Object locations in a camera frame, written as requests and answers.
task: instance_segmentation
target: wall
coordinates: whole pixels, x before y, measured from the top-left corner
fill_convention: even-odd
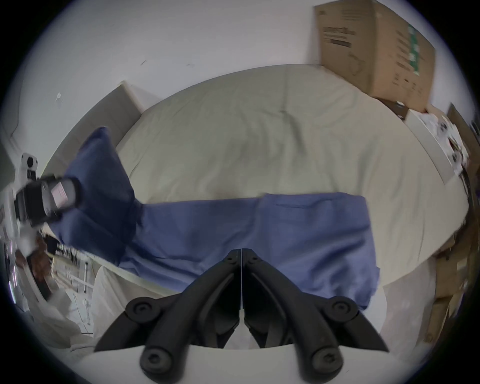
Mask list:
[[[312,6],[323,2],[78,1],[50,25],[24,62],[3,106],[0,139],[11,158],[30,152],[43,170],[75,123],[122,80],[147,108],[222,74],[318,63]],[[444,111],[453,102],[470,121],[474,102],[441,38],[403,0],[381,2],[435,46],[431,102]]]
[[[13,168],[13,164],[5,151],[5,148],[0,144],[0,192],[14,179],[15,168]]]

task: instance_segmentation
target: headboard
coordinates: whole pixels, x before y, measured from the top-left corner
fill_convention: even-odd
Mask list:
[[[100,126],[109,128],[113,145],[116,146],[141,115],[127,84],[121,83],[72,128],[51,157],[43,175],[62,176],[87,137]]]

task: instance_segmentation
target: mattress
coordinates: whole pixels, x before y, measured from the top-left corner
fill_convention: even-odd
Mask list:
[[[320,66],[256,68],[187,88],[145,111],[117,151],[142,203],[364,196],[381,285],[431,256],[468,210],[462,181],[444,185],[393,112]]]

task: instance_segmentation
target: blue cloth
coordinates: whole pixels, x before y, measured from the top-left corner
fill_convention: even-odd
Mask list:
[[[251,248],[302,291],[366,308],[379,269],[365,199],[346,193],[141,204],[106,128],[96,130],[66,177],[79,206],[51,225],[69,246],[147,280],[184,290],[229,251]]]

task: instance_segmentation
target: green label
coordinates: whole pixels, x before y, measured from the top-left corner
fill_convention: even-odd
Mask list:
[[[410,65],[413,67],[413,73],[419,76],[419,54],[420,47],[417,41],[416,30],[410,24],[408,25],[408,33],[410,34]]]

